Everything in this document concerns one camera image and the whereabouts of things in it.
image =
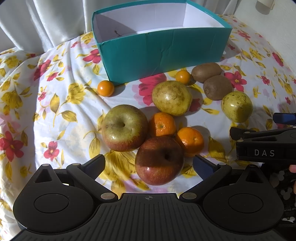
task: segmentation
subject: finger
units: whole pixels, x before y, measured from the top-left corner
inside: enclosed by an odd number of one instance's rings
[[[290,165],[289,166],[289,171],[292,173],[296,173],[296,165]]]

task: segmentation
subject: orange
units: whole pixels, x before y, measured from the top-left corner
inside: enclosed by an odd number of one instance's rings
[[[103,80],[98,84],[98,93],[101,96],[109,97],[114,92],[114,84],[111,81]]]
[[[149,132],[151,136],[173,136],[176,132],[174,118],[164,112],[156,113],[149,121]]]
[[[186,70],[180,70],[176,73],[176,81],[181,82],[182,84],[189,84],[191,75]]]
[[[192,127],[180,129],[177,133],[176,141],[184,150],[186,157],[199,154],[205,146],[202,134]]]

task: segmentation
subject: floral bedsheet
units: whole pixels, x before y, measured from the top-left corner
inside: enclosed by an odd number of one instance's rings
[[[234,168],[236,161],[231,126],[254,130],[282,128],[272,121],[273,112],[295,112],[296,78],[289,66],[259,34],[233,16],[223,17],[233,26],[219,62],[234,89],[245,92],[254,111],[241,124],[232,123],[221,111],[221,101],[206,98],[202,84],[189,86],[193,96],[188,114],[175,118],[178,128],[193,126],[204,136],[202,155],[214,163]],[[19,232],[13,203],[35,170],[44,163],[53,168],[85,163],[99,153],[106,168],[97,181],[119,196],[123,192],[178,195],[201,181],[188,158],[181,174],[163,186],[149,186],[136,174],[135,152],[114,152],[104,144],[101,124],[110,108],[125,103],[140,108],[149,119],[157,108],[152,89],[174,80],[177,71],[158,74],[115,88],[104,98],[96,88],[107,75],[93,33],[67,41],[41,56],[16,48],[0,53],[0,236],[10,240]]]

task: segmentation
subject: metal screw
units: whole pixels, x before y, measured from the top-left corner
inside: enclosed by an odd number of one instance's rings
[[[111,200],[111,199],[115,198],[115,195],[114,195],[114,193],[111,193],[111,192],[105,192],[101,195],[101,198],[105,199],[105,200]]]
[[[182,194],[182,197],[188,200],[192,200],[192,199],[195,199],[197,196],[193,192],[186,192]]]

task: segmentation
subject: teal box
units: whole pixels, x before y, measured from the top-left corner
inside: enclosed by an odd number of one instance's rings
[[[218,62],[231,26],[187,0],[145,0],[97,10],[92,29],[115,85]]]

